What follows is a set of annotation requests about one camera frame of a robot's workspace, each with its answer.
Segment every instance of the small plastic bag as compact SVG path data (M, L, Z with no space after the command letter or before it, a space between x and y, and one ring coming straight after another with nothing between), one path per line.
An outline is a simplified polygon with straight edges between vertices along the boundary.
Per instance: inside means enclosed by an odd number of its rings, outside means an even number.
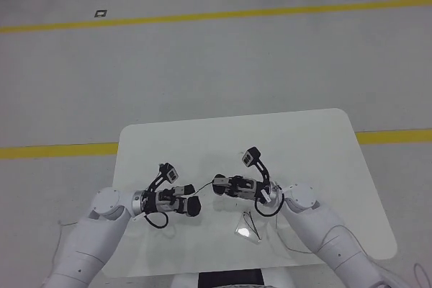
M235 234L246 240L259 244L266 233L267 220L250 209L242 212Z

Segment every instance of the yellow floor line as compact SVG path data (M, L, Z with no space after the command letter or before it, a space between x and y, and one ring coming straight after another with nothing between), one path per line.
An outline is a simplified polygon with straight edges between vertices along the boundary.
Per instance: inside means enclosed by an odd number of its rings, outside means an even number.
M122 26L122 25L202 21L202 20L241 18L241 17L265 17L265 16L291 15L291 14L344 12L344 11L374 10L374 9L401 8L401 7L410 7L410 6L431 6L431 5L432 5L432 0L396 0L396 1L378 1L378 2L369 2L369 3L336 4L336 5L327 5L327 6L284 7L284 8L275 8L275 9L257 9L257 10L245 10L245 11L234 11L234 12L213 12L213 13L201 13L201 14L171 15L171 16L162 16L162 17L127 18L127 19L111 19L111 20L97 20L97 21L93 20L87 22L10 26L10 27L0 27L0 33L82 29L82 28L111 27L111 26Z
M432 142L432 129L357 132L360 145ZM93 143L0 148L0 159L71 156L107 156L117 154L118 143Z

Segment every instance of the gray floor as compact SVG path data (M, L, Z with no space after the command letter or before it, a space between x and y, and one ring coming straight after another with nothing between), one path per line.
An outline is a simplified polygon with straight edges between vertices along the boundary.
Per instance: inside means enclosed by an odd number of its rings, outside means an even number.
M339 3L321 1L313 4ZM0 1L0 26L308 1ZM339 107L355 131L432 127L432 7L0 35L0 147L116 142L133 123ZM362 146L398 243L432 280L432 143ZM114 156L0 161L0 287L37 287L58 220L112 185ZM323 265L300 287L342 287ZM167 287L171 276L91 287Z

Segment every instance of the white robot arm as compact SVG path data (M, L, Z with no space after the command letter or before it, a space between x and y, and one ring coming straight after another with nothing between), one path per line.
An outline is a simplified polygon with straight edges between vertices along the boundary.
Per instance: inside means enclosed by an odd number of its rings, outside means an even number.
M342 219L328 205L319 203L310 191L304 184L285 189L281 213L306 247L327 263L346 287L410 287L370 261Z
M402 279L369 260L340 217L329 206L319 203L309 186L298 184L283 190L271 182L269 172L259 160L260 155L253 147L243 156L243 162L248 167L256 166L263 176L262 182L218 174L212 182L215 193L253 200L256 210L265 217L281 212L301 241L327 263L348 288L381 285L409 288ZM170 211L191 217L198 215L201 209L198 197L181 197L194 193L192 185L155 192L164 181L173 183L177 177L174 168L167 163L160 167L159 176L145 191L121 192L113 188L99 191L89 211L68 236L60 262L45 287L88 287L115 252L131 217L143 212ZM259 211L258 202L277 207L276 212L265 215ZM145 218L156 228L166 226L158 227L147 216Z
M141 213L177 212L193 217L201 205L192 185L156 192L164 182L173 183L178 174L169 163L144 191L121 192L104 188L97 192L89 211L71 231L61 251L60 261L46 282L46 288L86 288L117 249L128 221Z
M256 147L248 149L242 158L247 167L255 166L263 181L242 176L225 178L216 175L216 194L254 200L255 209L264 217L281 212L301 241L336 273L348 288L409 288L401 278L370 261L344 226L342 219L326 204L319 203L312 188L295 184L286 189L272 182ZM258 209L258 202L277 207L270 215Z

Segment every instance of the table top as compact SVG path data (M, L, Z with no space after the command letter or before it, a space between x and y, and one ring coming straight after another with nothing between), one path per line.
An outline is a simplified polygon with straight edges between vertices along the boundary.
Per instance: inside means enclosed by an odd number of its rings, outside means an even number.
M241 161L252 146L281 186L314 187L319 201L338 212L370 256L395 255L392 229L351 123L339 109L127 126L120 135L113 187L145 189L165 162L179 175L173 186L198 189L216 174L260 181L256 168ZM235 235L242 212L251 208L256 214L253 202L217 196L211 185L198 195L202 211L197 217L169 213L162 230L144 219L130 222L103 272L129 277L322 263L315 255L288 251L275 232L274 217L258 228L264 236L257 245ZM282 216L279 232L289 247L307 250Z

